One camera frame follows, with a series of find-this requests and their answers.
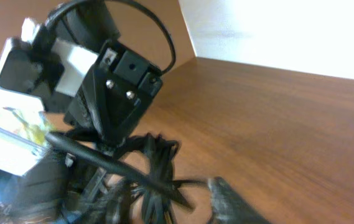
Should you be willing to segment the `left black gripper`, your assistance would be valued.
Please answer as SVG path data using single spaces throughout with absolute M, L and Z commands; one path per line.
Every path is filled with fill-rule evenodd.
M 62 113 L 71 125 L 94 129 L 108 144 L 123 142 L 162 88 L 160 68 L 118 41 L 99 52 L 56 40 L 52 53 L 64 67 L 48 113 Z

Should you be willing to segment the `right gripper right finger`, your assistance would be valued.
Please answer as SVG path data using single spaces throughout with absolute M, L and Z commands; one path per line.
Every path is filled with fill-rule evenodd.
M 212 214 L 207 223 L 225 224 L 267 224 L 270 223 L 257 212 L 237 191 L 222 177 L 207 181 L 211 193 Z

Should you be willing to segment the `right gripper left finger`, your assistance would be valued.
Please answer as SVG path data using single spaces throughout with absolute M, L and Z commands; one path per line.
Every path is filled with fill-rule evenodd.
M 89 182 L 75 207 L 63 207 L 56 224 L 131 223 L 133 182 L 128 178 L 108 184 L 104 178 Z

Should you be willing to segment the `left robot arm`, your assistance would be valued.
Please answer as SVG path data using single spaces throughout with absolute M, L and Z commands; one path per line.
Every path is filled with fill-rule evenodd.
M 70 1 L 46 25 L 65 20 L 80 46 L 96 54 L 68 106 L 65 120 L 91 129 L 100 140 L 120 144 L 162 88 L 164 71 L 122 44 L 104 1 Z

